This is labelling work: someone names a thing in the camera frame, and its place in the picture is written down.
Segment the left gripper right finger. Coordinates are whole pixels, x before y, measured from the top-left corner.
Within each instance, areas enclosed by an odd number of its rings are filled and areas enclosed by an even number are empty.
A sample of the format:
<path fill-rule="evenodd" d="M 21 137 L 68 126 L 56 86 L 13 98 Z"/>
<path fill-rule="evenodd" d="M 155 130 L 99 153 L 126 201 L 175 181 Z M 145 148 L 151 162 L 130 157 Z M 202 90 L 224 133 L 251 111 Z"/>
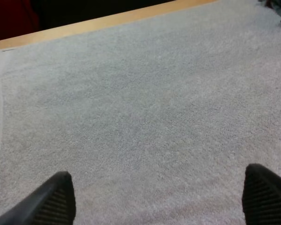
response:
<path fill-rule="evenodd" d="M 247 225 L 281 225 L 281 177 L 261 164 L 249 164 L 242 208 Z"/>

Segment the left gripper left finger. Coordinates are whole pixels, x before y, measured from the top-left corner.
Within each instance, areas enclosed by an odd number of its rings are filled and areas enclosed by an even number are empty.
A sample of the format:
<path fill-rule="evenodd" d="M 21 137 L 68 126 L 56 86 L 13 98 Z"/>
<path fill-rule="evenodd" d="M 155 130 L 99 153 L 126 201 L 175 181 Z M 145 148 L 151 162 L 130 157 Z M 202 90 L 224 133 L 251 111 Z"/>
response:
<path fill-rule="evenodd" d="M 72 176 L 61 171 L 2 214 L 0 225 L 72 225 L 75 216 Z"/>

